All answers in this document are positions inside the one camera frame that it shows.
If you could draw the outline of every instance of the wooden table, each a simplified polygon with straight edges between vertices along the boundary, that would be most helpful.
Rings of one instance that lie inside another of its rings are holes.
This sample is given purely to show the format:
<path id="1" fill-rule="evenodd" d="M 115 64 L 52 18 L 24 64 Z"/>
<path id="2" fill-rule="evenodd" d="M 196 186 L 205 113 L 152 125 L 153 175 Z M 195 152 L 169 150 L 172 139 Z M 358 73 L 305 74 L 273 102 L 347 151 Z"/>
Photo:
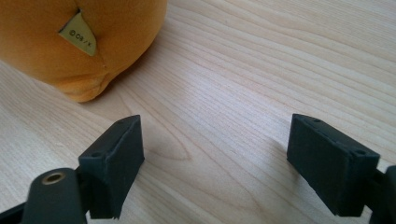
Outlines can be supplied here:
<path id="1" fill-rule="evenodd" d="M 396 163 L 396 2 L 169 0 L 147 53 L 77 104 L 0 63 L 0 211 L 38 175 L 76 168 L 140 114 L 146 160 L 120 221 L 368 223 L 334 217 L 286 161 L 293 113 Z"/>

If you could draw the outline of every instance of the black bracket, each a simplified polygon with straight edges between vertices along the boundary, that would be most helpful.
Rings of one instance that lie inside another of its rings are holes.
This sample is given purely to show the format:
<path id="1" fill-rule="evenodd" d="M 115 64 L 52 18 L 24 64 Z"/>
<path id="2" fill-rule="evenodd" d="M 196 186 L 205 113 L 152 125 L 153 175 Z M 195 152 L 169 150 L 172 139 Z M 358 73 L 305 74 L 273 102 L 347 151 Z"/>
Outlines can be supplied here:
<path id="1" fill-rule="evenodd" d="M 383 174 L 379 158 L 322 120 L 292 116 L 288 161 L 337 216 L 360 217 L 367 205 L 370 223 L 396 223 L 396 166 Z"/>
<path id="2" fill-rule="evenodd" d="M 119 218 L 144 161 L 139 116 L 115 122 L 79 157 L 76 170 L 38 176 L 26 203 L 0 214 L 0 223 L 81 224 L 91 218 Z"/>

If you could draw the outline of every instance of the wood grain surface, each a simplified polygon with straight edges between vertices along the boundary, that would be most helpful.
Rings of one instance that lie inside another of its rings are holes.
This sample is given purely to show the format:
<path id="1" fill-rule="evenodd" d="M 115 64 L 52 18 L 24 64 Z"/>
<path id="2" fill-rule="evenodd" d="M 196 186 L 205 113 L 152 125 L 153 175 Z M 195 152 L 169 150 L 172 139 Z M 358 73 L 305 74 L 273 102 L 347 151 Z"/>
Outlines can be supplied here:
<path id="1" fill-rule="evenodd" d="M 323 119 L 395 164 L 395 36 L 393 0 L 169 0 L 147 53 L 89 103 L 0 63 L 0 211 L 140 114 L 121 218 L 90 223 L 368 223 L 368 208 L 333 216 L 288 164 L 290 121 Z"/>

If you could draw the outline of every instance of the fabric tag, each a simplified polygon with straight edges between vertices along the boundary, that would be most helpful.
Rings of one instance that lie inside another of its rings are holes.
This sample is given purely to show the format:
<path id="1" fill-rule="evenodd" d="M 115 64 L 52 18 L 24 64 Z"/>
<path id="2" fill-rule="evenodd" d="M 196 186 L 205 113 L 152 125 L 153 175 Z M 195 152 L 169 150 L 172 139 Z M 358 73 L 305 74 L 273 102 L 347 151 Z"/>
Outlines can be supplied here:
<path id="1" fill-rule="evenodd" d="M 90 56 L 96 52 L 95 36 L 82 18 L 81 11 L 59 31 L 59 35 Z"/>

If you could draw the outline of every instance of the stuffed toy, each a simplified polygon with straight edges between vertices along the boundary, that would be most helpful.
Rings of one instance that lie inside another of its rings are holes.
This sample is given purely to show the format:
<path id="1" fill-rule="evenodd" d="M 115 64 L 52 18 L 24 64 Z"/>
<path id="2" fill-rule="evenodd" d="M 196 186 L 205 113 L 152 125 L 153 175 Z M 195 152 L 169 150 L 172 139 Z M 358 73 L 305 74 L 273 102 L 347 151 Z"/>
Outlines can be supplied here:
<path id="1" fill-rule="evenodd" d="M 166 0 L 4 0 L 0 60 L 86 102 L 145 52 L 165 12 Z"/>

